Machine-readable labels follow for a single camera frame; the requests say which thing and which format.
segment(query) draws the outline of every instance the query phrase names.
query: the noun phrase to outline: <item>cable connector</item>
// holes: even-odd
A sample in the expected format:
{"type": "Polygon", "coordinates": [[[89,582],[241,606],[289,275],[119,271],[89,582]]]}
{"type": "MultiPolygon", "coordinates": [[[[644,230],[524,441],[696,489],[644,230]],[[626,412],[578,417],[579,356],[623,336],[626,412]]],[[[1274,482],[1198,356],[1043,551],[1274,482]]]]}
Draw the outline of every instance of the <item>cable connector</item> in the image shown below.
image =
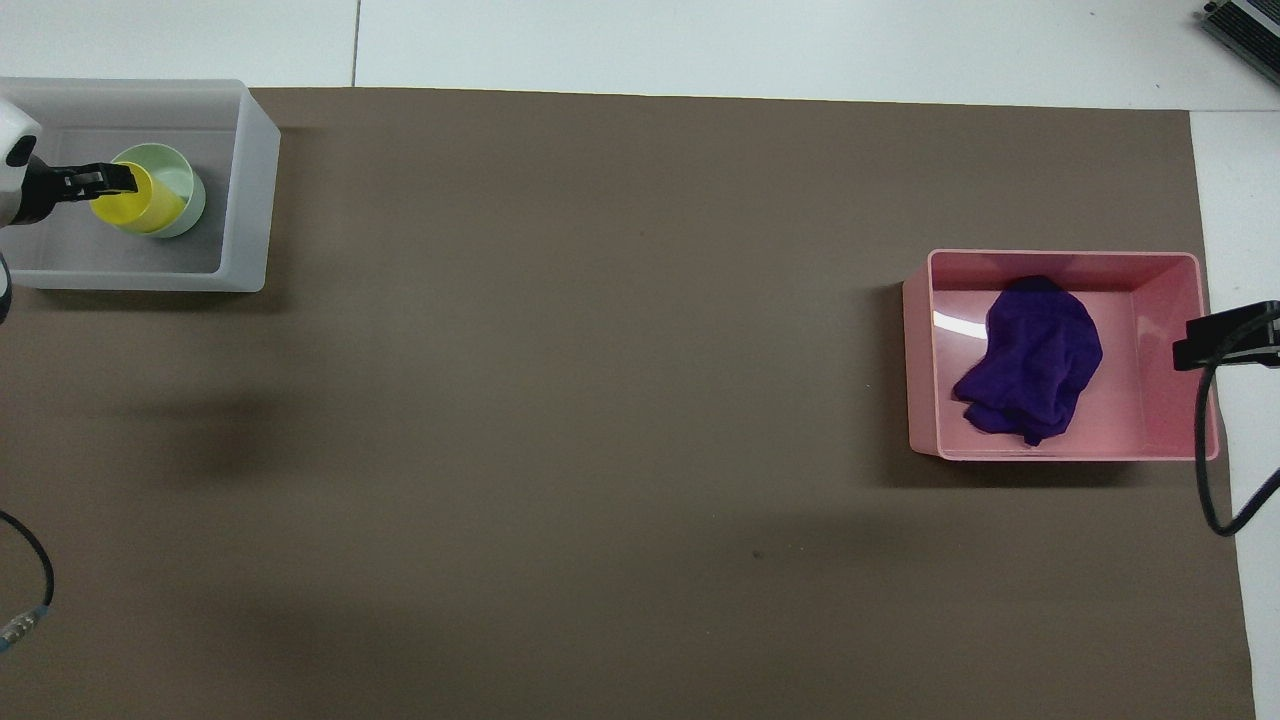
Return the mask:
{"type": "Polygon", "coordinates": [[[9,650],[18,641],[27,637],[27,633],[33,630],[45,615],[49,615],[49,606],[40,605],[9,620],[8,625],[0,628],[0,652],[9,650]]]}

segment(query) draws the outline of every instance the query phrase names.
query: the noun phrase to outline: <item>white table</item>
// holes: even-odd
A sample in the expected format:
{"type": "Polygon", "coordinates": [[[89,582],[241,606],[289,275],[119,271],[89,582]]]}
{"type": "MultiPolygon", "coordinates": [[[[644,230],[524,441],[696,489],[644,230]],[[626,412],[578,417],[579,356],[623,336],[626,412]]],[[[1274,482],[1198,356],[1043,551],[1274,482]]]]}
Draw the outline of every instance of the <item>white table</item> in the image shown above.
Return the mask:
{"type": "MultiPolygon", "coordinates": [[[[1197,8],[5,0],[0,74],[1187,109],[1212,306],[1280,299],[1280,87],[1201,32],[1197,8]]],[[[1268,443],[1280,427],[1280,373],[1229,368],[1220,397],[1239,507],[1280,465],[1268,443]]],[[[1258,717],[1280,719],[1280,506],[1265,509],[1236,547],[1258,717]]]]}

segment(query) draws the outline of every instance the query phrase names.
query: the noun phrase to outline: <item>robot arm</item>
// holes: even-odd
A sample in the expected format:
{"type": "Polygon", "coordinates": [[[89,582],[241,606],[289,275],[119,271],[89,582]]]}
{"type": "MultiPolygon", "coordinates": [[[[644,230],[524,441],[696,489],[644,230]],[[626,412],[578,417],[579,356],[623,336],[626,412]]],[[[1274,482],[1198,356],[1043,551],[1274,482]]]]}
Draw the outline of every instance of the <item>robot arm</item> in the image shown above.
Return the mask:
{"type": "Polygon", "coordinates": [[[0,228],[38,223],[59,202],[138,190],[124,165],[46,165],[33,154],[40,135],[40,123],[0,99],[0,228]]]}

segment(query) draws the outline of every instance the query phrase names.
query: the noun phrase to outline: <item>white plastic bin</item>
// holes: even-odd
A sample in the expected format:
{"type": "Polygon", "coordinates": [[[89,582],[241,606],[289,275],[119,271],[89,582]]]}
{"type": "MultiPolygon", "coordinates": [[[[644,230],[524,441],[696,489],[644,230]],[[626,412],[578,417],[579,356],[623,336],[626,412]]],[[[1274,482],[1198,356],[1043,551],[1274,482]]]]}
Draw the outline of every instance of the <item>white plastic bin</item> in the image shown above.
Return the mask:
{"type": "Polygon", "coordinates": [[[266,279],[280,131],[238,81],[0,78],[0,97],[44,126],[50,165],[109,161],[141,142],[178,149],[205,182],[196,225],[174,238],[125,234],[64,202],[0,229],[18,284],[78,290],[256,292],[266,279]]]}

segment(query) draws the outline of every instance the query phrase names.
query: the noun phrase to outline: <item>purple cloth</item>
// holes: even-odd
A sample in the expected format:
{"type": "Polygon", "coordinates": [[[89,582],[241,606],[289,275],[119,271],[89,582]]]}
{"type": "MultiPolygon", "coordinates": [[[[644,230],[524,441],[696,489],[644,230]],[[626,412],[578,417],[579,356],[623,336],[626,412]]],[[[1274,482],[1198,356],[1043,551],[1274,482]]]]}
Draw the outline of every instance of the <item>purple cloth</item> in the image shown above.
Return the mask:
{"type": "Polygon", "coordinates": [[[988,433],[1027,445],[1066,432],[1075,401],[1102,363],[1088,310],[1053,281],[1015,281],[987,313],[987,355],[956,383],[972,402],[964,416],[988,433]]]}

